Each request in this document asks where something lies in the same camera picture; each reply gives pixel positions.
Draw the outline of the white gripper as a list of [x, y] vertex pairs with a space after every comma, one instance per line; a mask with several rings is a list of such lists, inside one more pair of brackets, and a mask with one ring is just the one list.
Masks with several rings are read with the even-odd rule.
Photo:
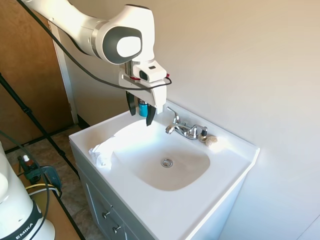
[[159, 86], [165, 84], [165, 79], [154, 82], [146, 80], [133, 80], [125, 73], [125, 66], [119, 67], [118, 84], [125, 88], [135, 88], [138, 90], [127, 90], [126, 101], [129, 112], [132, 116], [136, 114], [136, 97], [147, 102], [146, 126], [150, 126], [153, 122], [155, 114], [163, 111], [163, 106], [167, 100], [167, 87]]

